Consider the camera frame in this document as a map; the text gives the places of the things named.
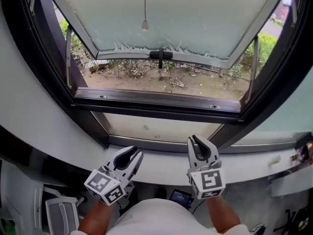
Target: human arm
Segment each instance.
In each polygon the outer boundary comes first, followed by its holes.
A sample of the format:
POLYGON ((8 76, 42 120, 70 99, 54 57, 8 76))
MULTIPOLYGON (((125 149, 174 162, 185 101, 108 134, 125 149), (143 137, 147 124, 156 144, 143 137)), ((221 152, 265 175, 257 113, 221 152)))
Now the human arm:
POLYGON ((114 207, 115 204, 107 206, 97 201, 80 223, 78 230, 88 235, 104 235, 107 232, 114 207))
POLYGON ((240 219, 234 210, 221 197, 208 198, 206 206, 209 209, 212 223, 218 233, 224 234, 229 229, 240 225, 240 219))

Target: dirt ground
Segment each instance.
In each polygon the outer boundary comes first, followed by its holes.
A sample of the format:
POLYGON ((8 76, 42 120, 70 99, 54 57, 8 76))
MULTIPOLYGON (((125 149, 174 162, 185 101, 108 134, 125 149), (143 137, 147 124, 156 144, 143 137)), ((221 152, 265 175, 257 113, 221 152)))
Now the dirt ground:
POLYGON ((125 72, 119 72, 117 76, 115 68, 94 73, 90 73, 88 69, 81 72, 90 88, 166 92, 239 100, 249 87, 249 82, 245 79, 232 80, 225 74, 219 75, 201 69, 186 72, 186 69, 181 67, 171 69, 171 75, 163 70, 161 80, 157 67, 151 67, 142 77, 136 78, 127 78, 125 72))

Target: gray floor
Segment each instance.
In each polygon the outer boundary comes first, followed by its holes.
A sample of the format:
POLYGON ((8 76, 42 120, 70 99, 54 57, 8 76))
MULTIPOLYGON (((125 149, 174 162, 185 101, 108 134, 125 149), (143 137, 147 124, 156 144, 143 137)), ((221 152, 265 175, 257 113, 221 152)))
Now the gray floor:
MULTIPOLYGON (((287 215, 286 209, 291 211, 298 211, 300 208, 307 206, 309 191, 298 192, 283 197, 271 197, 270 185, 267 179, 254 180, 249 182, 242 182, 227 185, 223 192, 223 196, 227 203, 234 209, 240 217, 243 224, 246 224, 249 229, 255 225, 263 223, 266 225, 266 235, 281 234, 282 231, 273 233, 273 229, 285 224, 287 215)), ((153 198, 157 185, 135 183, 138 191, 138 198, 140 201, 153 198)), ((170 197, 174 188, 178 188, 185 192, 193 193, 191 187, 172 187, 164 186, 167 190, 167 198, 170 197)), ((89 200, 80 206, 79 212, 85 215, 91 208, 94 200, 88 196, 89 200)), ((190 211, 192 212, 199 201, 196 199, 192 204, 190 211)), ((112 227, 119 217, 118 206, 114 211, 110 221, 112 227)), ((200 205, 195 214, 195 218, 205 227, 212 228, 212 223, 206 209, 205 204, 200 205)))

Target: t-shirt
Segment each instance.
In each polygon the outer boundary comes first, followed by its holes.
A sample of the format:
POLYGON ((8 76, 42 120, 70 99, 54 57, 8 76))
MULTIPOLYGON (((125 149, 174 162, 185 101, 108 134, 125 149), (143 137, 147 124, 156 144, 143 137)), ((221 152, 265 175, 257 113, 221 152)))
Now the t-shirt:
MULTIPOLYGON (((148 199, 139 202, 116 222, 107 235, 217 235, 201 225, 180 204, 164 199, 148 199)), ((237 225, 226 235, 250 235, 245 225, 237 225)), ((70 235, 85 235, 74 231, 70 235)))

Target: window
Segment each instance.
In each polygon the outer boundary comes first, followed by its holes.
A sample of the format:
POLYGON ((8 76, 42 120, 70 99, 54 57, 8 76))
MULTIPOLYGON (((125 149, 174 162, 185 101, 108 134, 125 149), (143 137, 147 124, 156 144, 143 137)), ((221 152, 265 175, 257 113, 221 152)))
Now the window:
POLYGON ((103 145, 126 137, 171 151, 188 126, 223 150, 268 118, 312 67, 303 50, 313 35, 311 0, 116 1, 3 0, 31 69, 103 145))

